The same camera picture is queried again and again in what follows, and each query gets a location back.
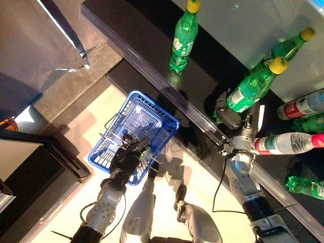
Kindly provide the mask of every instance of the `bottle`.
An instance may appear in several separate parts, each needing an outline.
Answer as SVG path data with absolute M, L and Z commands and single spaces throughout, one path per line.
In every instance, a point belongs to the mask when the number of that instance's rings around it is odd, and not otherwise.
M 298 154 L 324 147 L 324 134 L 284 133 L 256 138 L 254 147 L 260 154 Z
M 318 112 L 324 112 L 324 89 L 280 106 L 277 114 L 281 120 L 289 120 Z
M 298 36 L 279 43 L 250 70 L 250 74 L 263 70 L 276 57 L 284 57 L 287 61 L 292 60 L 303 44 L 310 41 L 315 34 L 316 31 L 312 27 L 306 27 Z
M 324 200 L 324 180 L 289 176 L 286 186 L 293 193 L 301 193 Z
M 176 25 L 169 67 L 177 73 L 186 67 L 194 39 L 197 36 L 199 8 L 200 0 L 188 0 L 187 10 Z
M 292 129 L 296 132 L 324 133 L 324 113 L 294 120 Z
M 274 78 L 287 68 L 288 61 L 283 57 L 276 57 L 267 68 L 245 77 L 227 97 L 227 105 L 235 112 L 245 111 L 266 95 Z

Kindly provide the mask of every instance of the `floor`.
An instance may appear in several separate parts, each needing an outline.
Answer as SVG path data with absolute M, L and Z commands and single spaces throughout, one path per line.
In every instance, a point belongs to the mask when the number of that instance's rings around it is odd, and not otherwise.
M 104 132 L 104 124 L 118 112 L 125 96 L 113 85 L 110 85 L 95 101 L 81 112 L 65 129 L 65 137 L 79 150 L 78 158 L 91 170 L 92 177 L 81 185 L 56 211 L 49 221 L 44 222 L 43 229 L 35 236 L 32 243 L 55 242 L 64 243 L 68 239 L 58 236 L 51 230 L 67 236 L 73 236 L 81 224 L 80 210 L 96 200 L 100 190 L 100 182 L 108 174 L 88 163 L 87 155 L 100 139 L 99 133 Z M 156 195 L 155 210 L 151 236 L 176 237 L 191 240 L 187 226 L 178 223 L 177 213 L 173 210 L 175 200 L 174 187 L 183 180 L 187 185 L 186 201 L 198 205 L 211 212 L 212 200 L 219 181 L 207 172 L 189 155 L 176 140 L 171 139 L 166 146 L 165 154 L 159 157 L 163 161 L 160 177 L 155 179 L 154 194 Z M 138 186 L 127 186 L 127 211 L 139 195 L 145 178 Z M 107 228 L 110 231 L 120 219 L 124 210 L 122 199 L 116 210 L 115 221 Z M 216 198 L 217 210 L 242 211 L 241 206 L 227 187 L 221 186 Z M 211 213 L 223 241 L 254 242 L 254 235 L 245 215 L 235 213 Z M 103 240 L 103 242 L 119 242 L 121 224 Z

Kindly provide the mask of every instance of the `blue basket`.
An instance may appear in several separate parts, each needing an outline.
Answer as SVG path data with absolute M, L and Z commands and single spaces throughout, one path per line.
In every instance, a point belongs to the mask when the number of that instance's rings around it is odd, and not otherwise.
M 109 167 L 118 148 L 123 144 L 123 130 L 141 140 L 150 138 L 150 150 L 142 156 L 140 166 L 131 176 L 128 184 L 137 185 L 148 171 L 166 143 L 175 135 L 179 122 L 153 100 L 139 91 L 132 91 L 113 122 L 88 156 L 89 162 L 110 173 Z

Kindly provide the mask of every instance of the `soda bottle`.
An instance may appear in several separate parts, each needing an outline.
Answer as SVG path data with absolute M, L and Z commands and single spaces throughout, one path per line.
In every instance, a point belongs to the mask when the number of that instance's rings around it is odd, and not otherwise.
M 286 186 L 293 193 L 301 193 L 324 200 L 324 180 L 289 176 Z
M 292 129 L 296 132 L 322 132 L 324 133 L 324 113 L 294 120 Z
M 280 106 L 277 114 L 281 120 L 289 120 L 318 112 L 324 112 L 324 89 Z
M 254 147 L 260 154 L 298 154 L 324 147 L 324 134 L 283 133 L 256 138 Z
M 310 41 L 315 34 L 316 31 L 312 27 L 306 27 L 298 36 L 279 43 L 250 70 L 250 74 L 263 70 L 276 57 L 284 57 L 287 61 L 292 60 L 303 44 Z
M 245 111 L 266 95 L 274 78 L 287 68 L 288 61 L 283 57 L 276 57 L 262 71 L 245 77 L 227 97 L 227 105 L 235 112 Z
M 187 65 L 187 60 L 198 32 L 197 13 L 199 8 L 200 0 L 188 0 L 187 10 L 176 25 L 169 62 L 170 69 L 176 72 L 181 72 Z

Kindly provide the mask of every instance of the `green plastic bottle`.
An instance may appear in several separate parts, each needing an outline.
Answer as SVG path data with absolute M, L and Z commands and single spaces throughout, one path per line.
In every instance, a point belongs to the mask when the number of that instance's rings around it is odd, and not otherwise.
M 324 200 L 324 180 L 289 176 L 286 186 L 293 193 L 301 193 Z
M 296 132 L 323 132 L 324 113 L 294 120 L 292 129 Z
M 188 0 L 187 10 L 176 25 L 169 62 L 170 69 L 176 72 L 181 72 L 187 65 L 194 39 L 198 33 L 197 13 L 199 8 L 200 0 Z
M 281 42 L 251 69 L 250 74 L 263 70 L 276 57 L 284 57 L 287 61 L 292 60 L 303 44 L 310 41 L 315 34 L 312 27 L 306 27 L 298 36 Z
M 276 57 L 267 68 L 245 77 L 227 97 L 227 105 L 235 112 L 245 111 L 265 96 L 274 78 L 287 68 L 288 61 L 283 57 Z

